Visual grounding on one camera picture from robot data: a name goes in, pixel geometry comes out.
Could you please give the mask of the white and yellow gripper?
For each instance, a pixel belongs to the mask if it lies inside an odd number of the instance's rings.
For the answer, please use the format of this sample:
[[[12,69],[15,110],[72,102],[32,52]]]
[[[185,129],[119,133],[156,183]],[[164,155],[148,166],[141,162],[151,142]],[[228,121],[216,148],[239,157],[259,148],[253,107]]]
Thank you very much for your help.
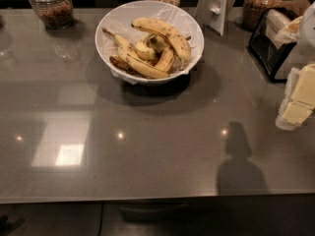
[[[276,126],[292,131],[300,127],[311,116],[314,109],[315,64],[308,64],[301,70],[292,68],[287,77]]]

